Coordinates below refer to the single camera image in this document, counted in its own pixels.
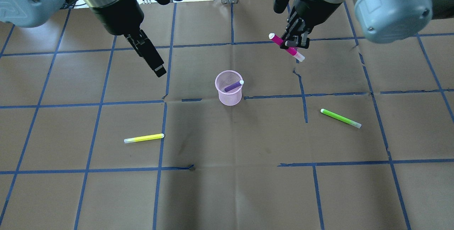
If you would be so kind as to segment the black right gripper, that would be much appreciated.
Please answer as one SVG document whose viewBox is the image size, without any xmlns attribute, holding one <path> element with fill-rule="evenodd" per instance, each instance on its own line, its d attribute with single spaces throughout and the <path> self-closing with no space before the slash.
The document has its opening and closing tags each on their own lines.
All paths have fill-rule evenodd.
<svg viewBox="0 0 454 230">
<path fill-rule="evenodd" d="M 287 19 L 287 26 L 281 36 L 285 45 L 308 49 L 310 45 L 309 32 L 302 33 L 302 20 L 305 22 L 306 28 L 313 29 L 315 26 L 324 23 L 342 2 L 343 0 L 294 0 L 292 11 L 295 12 L 296 17 Z M 274 12 L 284 12 L 288 3 L 289 0 L 274 0 Z"/>
</svg>

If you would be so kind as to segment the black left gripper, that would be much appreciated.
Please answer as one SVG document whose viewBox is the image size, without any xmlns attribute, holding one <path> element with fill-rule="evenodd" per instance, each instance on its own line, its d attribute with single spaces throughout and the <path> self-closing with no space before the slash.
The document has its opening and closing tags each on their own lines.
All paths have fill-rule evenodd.
<svg viewBox="0 0 454 230">
<path fill-rule="evenodd" d="M 167 5 L 171 0 L 155 0 Z M 123 35 L 158 78 L 167 73 L 164 61 L 140 26 L 144 14 L 137 0 L 90 0 L 90 9 L 112 35 Z"/>
</svg>

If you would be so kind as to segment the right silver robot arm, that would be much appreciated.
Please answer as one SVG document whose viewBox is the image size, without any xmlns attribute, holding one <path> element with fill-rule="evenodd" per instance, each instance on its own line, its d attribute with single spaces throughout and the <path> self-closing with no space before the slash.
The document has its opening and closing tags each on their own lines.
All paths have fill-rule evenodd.
<svg viewBox="0 0 454 230">
<path fill-rule="evenodd" d="M 309 47 L 308 35 L 345 0 L 294 0 L 279 47 Z M 453 17 L 453 0 L 352 0 L 363 36 L 373 43 L 392 43 L 417 34 L 432 20 Z M 274 0 L 282 13 L 289 0 Z"/>
</svg>

